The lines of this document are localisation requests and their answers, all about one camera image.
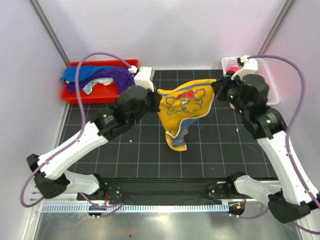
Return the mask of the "pink microfiber towel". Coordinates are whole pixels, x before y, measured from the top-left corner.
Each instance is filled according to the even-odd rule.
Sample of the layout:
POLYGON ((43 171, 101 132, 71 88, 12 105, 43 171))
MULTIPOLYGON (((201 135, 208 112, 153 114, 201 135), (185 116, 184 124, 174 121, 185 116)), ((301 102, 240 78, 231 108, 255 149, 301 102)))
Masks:
POLYGON ((240 70, 240 67, 237 65, 230 66, 228 69, 226 69, 226 74, 232 76, 234 73, 236 73, 238 70, 240 70))

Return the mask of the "yellow tiger print towel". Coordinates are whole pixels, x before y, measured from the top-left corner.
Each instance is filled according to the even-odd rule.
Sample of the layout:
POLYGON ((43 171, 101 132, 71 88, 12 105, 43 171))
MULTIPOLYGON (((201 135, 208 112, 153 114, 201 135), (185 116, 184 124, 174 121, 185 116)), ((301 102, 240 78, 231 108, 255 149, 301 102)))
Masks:
POLYGON ((158 116, 170 149, 177 152, 187 150, 184 137, 192 123, 210 112, 215 96, 214 82, 215 79, 198 79, 173 90, 157 90, 161 95, 158 116))

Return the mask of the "purple towel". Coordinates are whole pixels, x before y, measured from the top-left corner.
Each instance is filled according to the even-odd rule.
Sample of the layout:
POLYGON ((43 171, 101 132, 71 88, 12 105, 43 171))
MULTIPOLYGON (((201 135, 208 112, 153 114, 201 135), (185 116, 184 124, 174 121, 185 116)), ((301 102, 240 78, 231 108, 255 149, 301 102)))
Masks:
POLYGON ((119 93, 135 84, 133 74, 123 67, 103 66, 100 68, 101 70, 94 73, 91 77, 79 82, 79 88, 81 90, 90 81, 100 78, 113 78, 119 93))

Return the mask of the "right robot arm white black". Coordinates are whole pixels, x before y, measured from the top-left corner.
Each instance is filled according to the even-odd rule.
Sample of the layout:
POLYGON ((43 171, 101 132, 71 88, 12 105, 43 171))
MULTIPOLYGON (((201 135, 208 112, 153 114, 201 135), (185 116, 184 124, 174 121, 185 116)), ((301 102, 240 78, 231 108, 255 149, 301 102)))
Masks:
POLYGON ((211 87, 218 101, 229 102, 240 113, 242 124, 266 153, 280 187, 255 180, 243 172, 225 179, 230 198, 246 195, 263 203, 279 222, 286 224, 305 217, 317 208, 320 192, 308 180, 286 140, 289 129, 281 113, 268 106, 269 85, 264 78, 248 74, 239 79, 225 75, 211 87))

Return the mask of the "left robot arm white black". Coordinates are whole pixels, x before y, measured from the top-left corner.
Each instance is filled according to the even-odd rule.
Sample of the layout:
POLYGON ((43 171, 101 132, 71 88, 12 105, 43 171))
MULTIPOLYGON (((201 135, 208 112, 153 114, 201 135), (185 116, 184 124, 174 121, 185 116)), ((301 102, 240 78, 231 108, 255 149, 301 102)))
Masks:
POLYGON ((64 192, 77 192, 101 200, 106 184, 99 174, 79 174, 69 167, 94 149, 130 130, 146 113, 158 112, 162 96, 156 91, 134 85, 123 91, 115 103, 101 109, 81 130, 52 151, 27 158, 35 172, 37 189, 45 199, 64 192))

